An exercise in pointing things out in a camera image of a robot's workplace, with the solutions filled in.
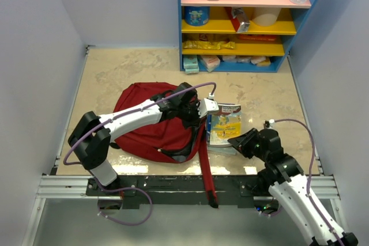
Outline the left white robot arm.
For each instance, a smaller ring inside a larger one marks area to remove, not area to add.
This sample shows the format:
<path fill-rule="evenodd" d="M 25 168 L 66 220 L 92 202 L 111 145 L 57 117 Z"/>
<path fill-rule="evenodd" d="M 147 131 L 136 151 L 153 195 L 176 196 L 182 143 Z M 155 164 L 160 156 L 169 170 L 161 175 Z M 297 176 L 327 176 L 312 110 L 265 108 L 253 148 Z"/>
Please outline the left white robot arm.
<path fill-rule="evenodd" d="M 199 99 L 187 82 L 139 82 L 125 89 L 113 113 L 87 112 L 68 139 L 78 164 L 91 173 L 106 195 L 119 190 L 118 174 L 108 160 L 112 144 L 134 156 L 171 164 L 196 153 L 206 156 L 205 119 L 211 99 Z"/>

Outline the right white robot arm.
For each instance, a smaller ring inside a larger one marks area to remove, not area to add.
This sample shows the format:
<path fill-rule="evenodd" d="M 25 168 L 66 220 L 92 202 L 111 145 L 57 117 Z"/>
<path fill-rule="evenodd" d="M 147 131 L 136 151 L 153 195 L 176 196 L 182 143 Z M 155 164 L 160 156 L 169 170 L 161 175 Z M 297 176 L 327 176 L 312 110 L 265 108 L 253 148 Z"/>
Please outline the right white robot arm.
<path fill-rule="evenodd" d="M 284 151 L 276 130 L 253 128 L 228 142 L 244 157 L 264 162 L 264 169 L 258 172 L 258 192 L 278 201 L 307 245 L 358 244 L 356 236 L 346 232 L 324 208 L 299 163 Z"/>

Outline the red student backpack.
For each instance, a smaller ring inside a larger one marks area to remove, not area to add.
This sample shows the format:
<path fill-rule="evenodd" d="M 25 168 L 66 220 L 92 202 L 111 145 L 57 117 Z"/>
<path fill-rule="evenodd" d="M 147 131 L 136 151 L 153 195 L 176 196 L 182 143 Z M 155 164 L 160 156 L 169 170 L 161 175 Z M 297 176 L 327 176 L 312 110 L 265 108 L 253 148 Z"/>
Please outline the red student backpack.
<path fill-rule="evenodd" d="M 114 149 L 122 149 L 137 157 L 154 161 L 179 164 L 199 155 L 202 179 L 208 203 L 218 208 L 217 196 L 208 160 L 205 120 L 196 127 L 184 128 L 178 118 L 179 108 L 198 99 L 197 91 L 187 82 L 178 86 L 166 82 L 139 82 L 125 89 L 114 110 L 131 108 L 145 100 L 157 101 L 167 96 L 171 99 L 160 103 L 164 119 L 156 124 L 143 126 L 124 134 L 111 142 Z"/>

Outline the silver grey laptop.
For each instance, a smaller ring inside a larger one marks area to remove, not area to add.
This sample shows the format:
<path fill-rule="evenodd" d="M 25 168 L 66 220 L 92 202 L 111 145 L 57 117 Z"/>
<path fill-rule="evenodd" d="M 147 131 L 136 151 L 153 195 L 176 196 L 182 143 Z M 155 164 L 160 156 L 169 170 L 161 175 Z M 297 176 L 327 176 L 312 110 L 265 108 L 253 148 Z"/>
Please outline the silver grey laptop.
<path fill-rule="evenodd" d="M 212 153 L 224 155 L 224 156 L 235 156 L 236 155 L 236 150 L 230 146 L 219 147 L 219 146 L 208 145 L 208 150 Z"/>

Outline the blue book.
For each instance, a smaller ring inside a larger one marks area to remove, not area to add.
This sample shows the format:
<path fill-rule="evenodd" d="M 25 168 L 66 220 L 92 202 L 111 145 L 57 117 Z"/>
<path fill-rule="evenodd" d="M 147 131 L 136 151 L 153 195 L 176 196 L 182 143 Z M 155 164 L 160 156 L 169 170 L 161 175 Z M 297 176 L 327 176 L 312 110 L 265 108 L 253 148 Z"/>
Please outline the blue book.
<path fill-rule="evenodd" d="M 211 145 L 211 135 L 212 135 L 212 115 L 209 114 L 206 118 L 206 140 L 207 144 Z"/>

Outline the brown yellow cover book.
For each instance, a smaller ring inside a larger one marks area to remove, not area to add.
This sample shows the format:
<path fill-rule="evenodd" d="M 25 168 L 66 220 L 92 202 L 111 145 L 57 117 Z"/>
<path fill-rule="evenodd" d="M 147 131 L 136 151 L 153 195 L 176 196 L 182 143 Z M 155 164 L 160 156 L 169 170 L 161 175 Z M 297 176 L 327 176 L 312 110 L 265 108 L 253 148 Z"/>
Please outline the brown yellow cover book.
<path fill-rule="evenodd" d="M 219 111 L 212 114 L 211 146 L 227 147 L 229 139 L 241 135 L 242 106 L 240 104 L 218 103 Z"/>

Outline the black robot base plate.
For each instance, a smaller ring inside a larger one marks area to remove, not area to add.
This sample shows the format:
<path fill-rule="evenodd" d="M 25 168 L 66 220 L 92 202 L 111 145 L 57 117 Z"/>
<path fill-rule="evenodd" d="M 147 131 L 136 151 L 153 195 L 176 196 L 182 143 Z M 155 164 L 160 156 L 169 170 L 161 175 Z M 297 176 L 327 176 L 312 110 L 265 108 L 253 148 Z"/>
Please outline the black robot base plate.
<path fill-rule="evenodd" d="M 113 199 L 123 209 L 137 209 L 147 205 L 148 199 L 137 189 L 144 190 L 155 205 L 207 205 L 208 196 L 205 192 L 201 176 L 197 175 L 120 175 L 120 186 L 128 189 L 112 192 L 119 187 L 101 190 L 97 182 L 90 178 L 86 187 L 88 196 L 100 199 Z M 256 208 L 257 211 L 272 213 L 280 208 L 278 200 L 263 190 L 258 184 L 256 175 L 214 175 L 214 187 L 217 203 L 237 206 L 238 208 Z"/>

